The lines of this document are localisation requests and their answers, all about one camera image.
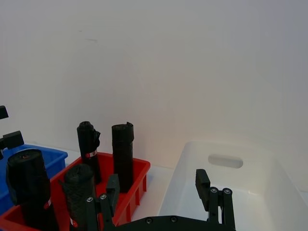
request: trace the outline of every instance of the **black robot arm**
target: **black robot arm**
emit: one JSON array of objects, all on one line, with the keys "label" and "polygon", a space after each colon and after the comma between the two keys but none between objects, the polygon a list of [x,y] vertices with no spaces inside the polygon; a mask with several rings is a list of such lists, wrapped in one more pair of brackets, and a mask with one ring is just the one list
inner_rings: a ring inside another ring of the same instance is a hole
[{"label": "black robot arm", "polygon": [[[8,118],[8,113],[5,106],[0,106],[0,119]],[[24,139],[20,131],[12,132],[3,135],[0,138],[0,160],[3,159],[3,149],[15,148],[24,144]]]},{"label": "black robot arm", "polygon": [[[119,198],[117,175],[111,175],[106,193],[99,198],[87,199],[88,231],[99,231],[97,215],[103,214],[104,231],[235,231],[232,190],[218,190],[210,186],[211,182],[204,169],[196,171],[196,187],[200,199],[208,212],[207,221],[179,216],[147,217],[124,225],[115,226],[112,217]],[[218,219],[218,207],[221,208],[221,221]]]}]

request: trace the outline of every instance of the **white wall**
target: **white wall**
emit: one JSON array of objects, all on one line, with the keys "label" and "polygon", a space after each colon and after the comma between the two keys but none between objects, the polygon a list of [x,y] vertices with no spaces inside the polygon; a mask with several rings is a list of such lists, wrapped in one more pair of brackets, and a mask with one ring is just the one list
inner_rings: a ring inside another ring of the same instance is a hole
[{"label": "white wall", "polygon": [[78,150],[135,126],[174,167],[190,140],[273,151],[308,190],[306,0],[0,0],[0,103],[25,140]]}]

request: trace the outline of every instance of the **black plastic film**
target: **black plastic film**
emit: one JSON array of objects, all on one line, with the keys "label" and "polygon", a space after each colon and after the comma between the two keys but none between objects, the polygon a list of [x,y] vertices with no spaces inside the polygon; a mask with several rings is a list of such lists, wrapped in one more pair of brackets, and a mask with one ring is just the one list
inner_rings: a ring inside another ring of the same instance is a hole
[{"label": "black plastic film", "polygon": [[77,128],[78,142],[82,162],[91,166],[94,171],[95,183],[101,182],[101,170],[97,157],[97,147],[100,145],[100,132],[94,129],[89,121],[84,121]]},{"label": "black plastic film", "polygon": [[118,174],[122,193],[128,192],[133,184],[133,140],[131,123],[112,126],[114,173]]},{"label": "black plastic film", "polygon": [[86,231],[86,199],[95,197],[94,173],[90,166],[80,164],[72,167],[64,176],[62,185],[70,215],[70,231]]},{"label": "black plastic film", "polygon": [[42,230],[57,231],[51,186],[38,149],[25,149],[8,159],[6,183],[15,205],[20,205],[26,225]]}]

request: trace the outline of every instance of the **screw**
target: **screw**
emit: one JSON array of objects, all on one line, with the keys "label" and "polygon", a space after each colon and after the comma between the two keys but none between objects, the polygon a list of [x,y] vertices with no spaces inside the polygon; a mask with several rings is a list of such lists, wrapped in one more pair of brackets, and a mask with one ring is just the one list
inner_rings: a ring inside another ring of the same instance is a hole
[{"label": "screw", "polygon": [[152,218],[147,218],[147,219],[145,220],[145,222],[146,222],[147,224],[151,224],[151,223],[153,222],[153,219],[152,219]]},{"label": "screw", "polygon": [[175,222],[178,221],[178,219],[177,219],[176,217],[171,217],[170,220],[171,220],[171,222],[173,222],[173,223],[175,223]]},{"label": "screw", "polygon": [[223,192],[224,192],[225,194],[230,194],[230,193],[231,193],[231,190],[230,190],[230,189],[225,189]]},{"label": "screw", "polygon": [[101,196],[100,196],[100,198],[103,200],[103,199],[106,199],[106,194],[102,194]]}]

